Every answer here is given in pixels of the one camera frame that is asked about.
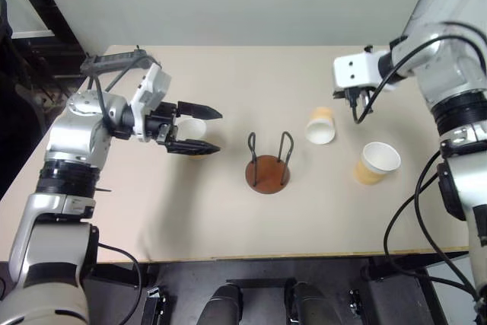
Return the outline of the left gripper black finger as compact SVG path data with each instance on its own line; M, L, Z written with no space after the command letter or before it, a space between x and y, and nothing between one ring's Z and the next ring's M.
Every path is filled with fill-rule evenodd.
M221 150L217 145L194 139L169 141L164 146L168 153L187 156L212 155Z
M178 101L177 102L177 115L178 116L191 116L192 118L211 120L221 119L222 114L217 110L201 104L193 104L189 102Z

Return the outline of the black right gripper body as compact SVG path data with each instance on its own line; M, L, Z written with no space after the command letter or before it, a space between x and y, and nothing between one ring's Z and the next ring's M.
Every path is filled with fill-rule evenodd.
M362 92L369 94L370 92L374 93L374 87L350 87L344 88L342 90L337 90L333 92L334 99L358 99Z

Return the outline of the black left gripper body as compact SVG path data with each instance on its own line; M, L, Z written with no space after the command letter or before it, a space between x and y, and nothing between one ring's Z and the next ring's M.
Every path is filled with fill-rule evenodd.
M161 102L146 116L146 135L159 145L171 146L176 141L177 117L176 104Z

